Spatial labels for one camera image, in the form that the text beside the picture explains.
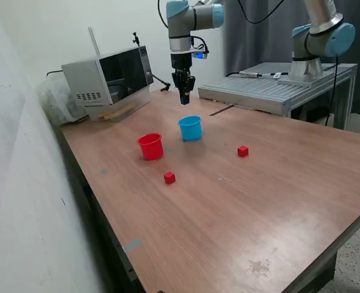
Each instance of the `plastic cup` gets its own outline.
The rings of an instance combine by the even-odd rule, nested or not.
[[[141,147],[145,160],[156,160],[164,155],[161,138],[159,133],[149,133],[138,139],[137,143]]]
[[[178,122],[180,126],[182,139],[188,140],[199,140],[202,136],[202,118],[199,116],[187,116],[181,118]]]

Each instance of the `blue cup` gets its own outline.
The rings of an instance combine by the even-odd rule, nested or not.
[[[198,140],[202,136],[202,118],[199,116],[187,116],[181,118],[178,121],[180,126],[182,139],[187,140]]]

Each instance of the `metal table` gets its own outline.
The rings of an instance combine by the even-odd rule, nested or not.
[[[290,71],[290,63],[262,63],[245,71],[276,73]],[[291,112],[333,88],[333,64],[323,64],[326,74],[313,87],[280,84],[276,79],[245,78],[234,74],[222,80],[200,87],[199,96],[204,99],[234,104],[272,114],[291,117]],[[347,129],[350,123],[357,64],[340,64],[337,69],[335,128]]]

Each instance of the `gray curtain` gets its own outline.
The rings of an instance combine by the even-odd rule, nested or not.
[[[360,114],[360,0],[335,0],[337,11],[356,28],[352,48],[339,58],[341,63],[358,63],[353,112]],[[279,0],[241,0],[251,21],[259,21]],[[291,62],[291,32],[309,23],[302,0],[286,0],[270,18],[261,24],[250,24],[242,15],[237,0],[225,3],[226,72],[239,71],[262,62]],[[322,62],[334,63],[331,59]]]

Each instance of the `floor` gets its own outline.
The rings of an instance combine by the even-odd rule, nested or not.
[[[360,115],[351,116],[348,130],[360,133]],[[334,280],[320,293],[360,293],[360,230],[339,250]]]

